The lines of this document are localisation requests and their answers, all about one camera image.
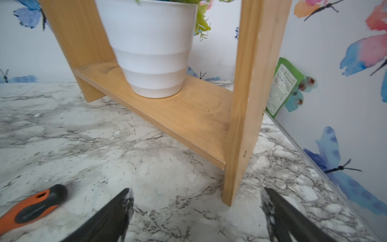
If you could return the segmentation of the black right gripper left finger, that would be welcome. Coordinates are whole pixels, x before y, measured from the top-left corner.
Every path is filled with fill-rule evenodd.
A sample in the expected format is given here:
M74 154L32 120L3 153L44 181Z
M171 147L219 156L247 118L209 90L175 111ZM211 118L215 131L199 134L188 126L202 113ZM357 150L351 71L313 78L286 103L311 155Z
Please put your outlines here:
M134 196L123 189L64 242L123 242L134 213Z

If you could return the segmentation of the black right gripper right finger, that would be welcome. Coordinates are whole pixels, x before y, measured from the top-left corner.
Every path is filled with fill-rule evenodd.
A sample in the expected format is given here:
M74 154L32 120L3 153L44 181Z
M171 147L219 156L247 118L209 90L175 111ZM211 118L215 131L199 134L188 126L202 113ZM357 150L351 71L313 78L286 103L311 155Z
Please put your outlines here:
M279 193L271 188L261 190L261 208L272 242L333 242Z

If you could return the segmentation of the orange black screwdriver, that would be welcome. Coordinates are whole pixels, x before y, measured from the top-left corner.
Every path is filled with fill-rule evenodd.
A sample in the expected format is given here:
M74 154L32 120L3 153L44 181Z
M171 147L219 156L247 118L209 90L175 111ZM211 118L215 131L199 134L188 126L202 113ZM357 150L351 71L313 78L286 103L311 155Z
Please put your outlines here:
M66 186L57 184L17 203L1 217L1 235L47 216L66 201L68 194Z

